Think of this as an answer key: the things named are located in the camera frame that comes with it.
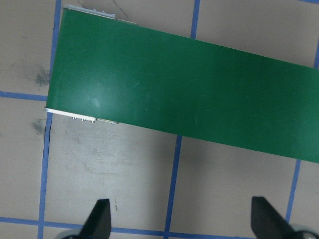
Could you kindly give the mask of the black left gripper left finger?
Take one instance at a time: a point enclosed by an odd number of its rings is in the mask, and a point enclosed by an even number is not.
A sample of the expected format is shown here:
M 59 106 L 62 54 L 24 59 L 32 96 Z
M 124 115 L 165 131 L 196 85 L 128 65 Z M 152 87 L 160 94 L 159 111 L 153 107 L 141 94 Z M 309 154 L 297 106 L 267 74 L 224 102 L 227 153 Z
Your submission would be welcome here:
M 81 239 L 108 239 L 111 228 L 110 200 L 100 199 L 96 202 L 78 236 Z

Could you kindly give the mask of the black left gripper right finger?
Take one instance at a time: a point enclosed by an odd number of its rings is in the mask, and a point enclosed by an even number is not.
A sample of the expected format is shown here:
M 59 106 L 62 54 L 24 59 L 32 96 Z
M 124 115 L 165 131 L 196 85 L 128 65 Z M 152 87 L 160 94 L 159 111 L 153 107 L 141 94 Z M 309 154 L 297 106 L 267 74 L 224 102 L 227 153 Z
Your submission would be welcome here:
M 251 200 L 251 229 L 257 239 L 288 239 L 295 231 L 261 196 Z

